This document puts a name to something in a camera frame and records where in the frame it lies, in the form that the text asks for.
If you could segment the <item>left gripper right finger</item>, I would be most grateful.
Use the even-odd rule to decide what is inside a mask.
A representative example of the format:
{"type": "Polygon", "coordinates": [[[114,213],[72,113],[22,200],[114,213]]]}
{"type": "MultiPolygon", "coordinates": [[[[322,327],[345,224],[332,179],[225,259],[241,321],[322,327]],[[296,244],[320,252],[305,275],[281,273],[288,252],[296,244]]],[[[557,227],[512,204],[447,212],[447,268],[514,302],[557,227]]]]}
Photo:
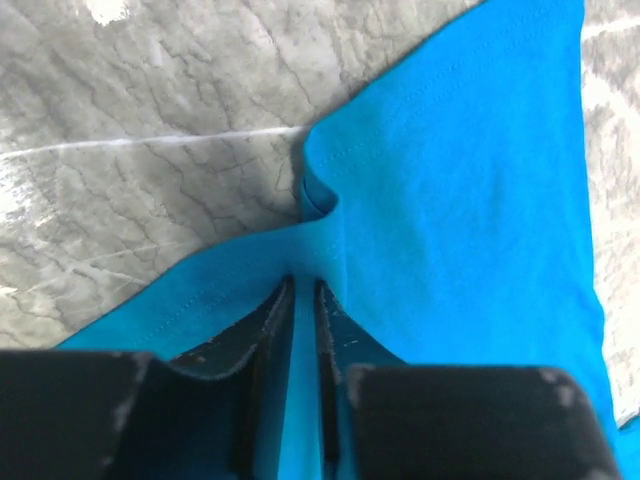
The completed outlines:
{"type": "Polygon", "coordinates": [[[326,479],[617,479],[584,390],[557,368],[411,365],[314,291],[326,479]]]}

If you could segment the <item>blue t shirt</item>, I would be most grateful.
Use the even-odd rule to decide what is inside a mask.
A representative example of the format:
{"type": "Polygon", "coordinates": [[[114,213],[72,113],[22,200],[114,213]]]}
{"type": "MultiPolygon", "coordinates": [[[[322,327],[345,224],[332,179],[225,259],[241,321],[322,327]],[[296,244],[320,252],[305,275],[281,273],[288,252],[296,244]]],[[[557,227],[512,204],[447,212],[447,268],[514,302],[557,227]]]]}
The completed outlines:
{"type": "Polygon", "coordinates": [[[588,392],[627,479],[602,354],[581,104],[580,1],[487,1],[416,48],[304,144],[300,224],[177,264],[63,349],[171,358],[296,279],[278,475],[321,475],[313,291],[400,359],[551,365],[588,392]]]}

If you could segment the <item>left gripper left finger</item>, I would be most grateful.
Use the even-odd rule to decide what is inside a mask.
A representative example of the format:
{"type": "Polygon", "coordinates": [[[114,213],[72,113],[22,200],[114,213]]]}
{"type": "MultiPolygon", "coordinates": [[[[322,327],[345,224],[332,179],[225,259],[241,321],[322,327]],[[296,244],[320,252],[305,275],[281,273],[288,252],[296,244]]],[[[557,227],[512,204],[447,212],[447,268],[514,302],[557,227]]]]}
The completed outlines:
{"type": "Polygon", "coordinates": [[[138,351],[5,350],[5,479],[273,479],[294,284],[169,361],[138,351]]]}

